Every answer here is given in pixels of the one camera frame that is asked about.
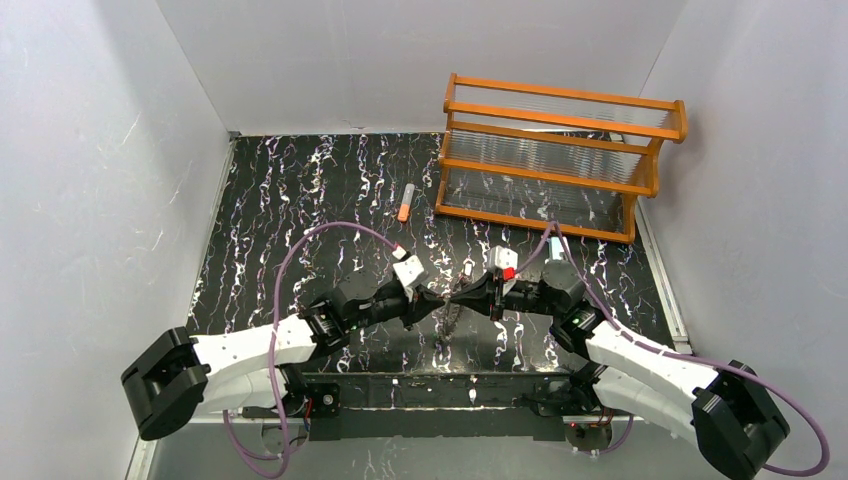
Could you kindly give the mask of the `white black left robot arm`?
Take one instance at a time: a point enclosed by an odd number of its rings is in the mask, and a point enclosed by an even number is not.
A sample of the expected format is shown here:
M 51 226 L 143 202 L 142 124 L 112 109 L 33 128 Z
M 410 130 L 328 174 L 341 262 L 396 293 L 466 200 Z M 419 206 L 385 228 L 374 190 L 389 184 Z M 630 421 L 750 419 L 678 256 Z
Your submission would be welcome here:
M 444 303 L 424 285 L 407 287 L 392 277 L 376 286 L 354 272 L 277 325 L 217 335 L 168 329 L 120 380 L 139 436 L 157 440 L 197 414 L 273 408 L 287 395 L 303 397 L 284 367 L 329 357 L 354 331 L 378 323 L 398 319 L 411 328 Z

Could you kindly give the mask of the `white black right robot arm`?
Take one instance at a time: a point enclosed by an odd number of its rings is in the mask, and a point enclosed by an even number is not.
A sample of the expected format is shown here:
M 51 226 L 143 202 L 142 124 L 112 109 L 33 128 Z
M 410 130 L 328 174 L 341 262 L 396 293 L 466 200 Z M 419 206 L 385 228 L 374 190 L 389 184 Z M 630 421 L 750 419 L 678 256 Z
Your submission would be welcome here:
M 729 479 L 754 478 L 790 433 L 747 365 L 687 362 L 672 349 L 614 327 L 565 261 L 547 262 L 537 281 L 495 267 L 451 300 L 493 321 L 506 310 L 550 316 L 555 341 L 587 362 L 588 377 L 575 375 L 574 387 L 603 407 L 635 414 L 687 440 Z

